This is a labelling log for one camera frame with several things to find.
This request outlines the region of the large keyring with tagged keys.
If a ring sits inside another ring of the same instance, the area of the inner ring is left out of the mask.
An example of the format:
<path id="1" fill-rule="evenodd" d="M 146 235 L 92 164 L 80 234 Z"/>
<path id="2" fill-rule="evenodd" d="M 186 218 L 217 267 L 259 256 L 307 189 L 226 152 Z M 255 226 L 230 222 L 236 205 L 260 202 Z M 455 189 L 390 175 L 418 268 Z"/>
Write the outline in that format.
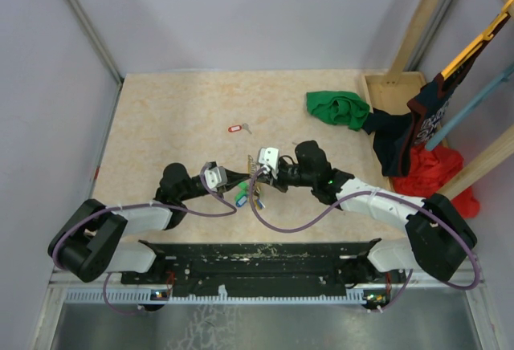
<path id="1" fill-rule="evenodd" d="M 255 174 L 255 172 L 258 170 L 258 167 L 259 166 L 255 162 L 255 159 L 252 157 L 252 155 L 249 155 L 247 157 L 247 170 L 250 177 Z M 235 205 L 238 208 L 241 208 L 250 201 L 250 182 L 241 182 L 238 184 L 238 188 L 239 192 L 235 196 Z M 261 188 L 259 183 L 254 185 L 253 202 L 257 210 L 263 210 L 265 208 L 265 205 L 261 199 Z"/>

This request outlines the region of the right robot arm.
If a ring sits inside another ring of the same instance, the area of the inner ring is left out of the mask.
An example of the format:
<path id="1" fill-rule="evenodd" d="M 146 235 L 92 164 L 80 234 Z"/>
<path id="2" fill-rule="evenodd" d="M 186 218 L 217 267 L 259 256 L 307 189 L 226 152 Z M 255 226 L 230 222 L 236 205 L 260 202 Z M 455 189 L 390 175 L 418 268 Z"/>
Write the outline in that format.
<path id="1" fill-rule="evenodd" d="M 285 193 L 306 187 L 331 209 L 364 214 L 401 231 L 396 240 L 380 240 L 359 263 L 360 276 L 377 282 L 391 270 L 421 270 L 449 283 L 464 260 L 474 269 L 477 237 L 451 201 L 438 193 L 428 198 L 393 193 L 335 169 L 316 141 L 299 143 L 296 161 L 286 162 L 276 148 L 262 148 L 259 181 Z"/>

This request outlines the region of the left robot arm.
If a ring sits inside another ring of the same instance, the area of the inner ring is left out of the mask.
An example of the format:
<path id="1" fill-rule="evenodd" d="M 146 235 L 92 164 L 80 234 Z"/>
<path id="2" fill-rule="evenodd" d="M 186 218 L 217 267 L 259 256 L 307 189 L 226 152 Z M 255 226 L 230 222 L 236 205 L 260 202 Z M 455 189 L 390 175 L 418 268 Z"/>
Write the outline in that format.
<path id="1" fill-rule="evenodd" d="M 249 180 L 215 162 L 197 176 L 181 163 L 164 168 L 153 200 L 106 206 L 94 198 L 84 201 L 53 237 L 47 253 L 54 265 L 84 283 L 108 272 L 136 272 L 150 283 L 167 273 L 167 264 L 145 242 L 123 243 L 122 238 L 151 230 L 171 230 L 187 215 L 224 218 L 236 213 L 224 193 Z"/>

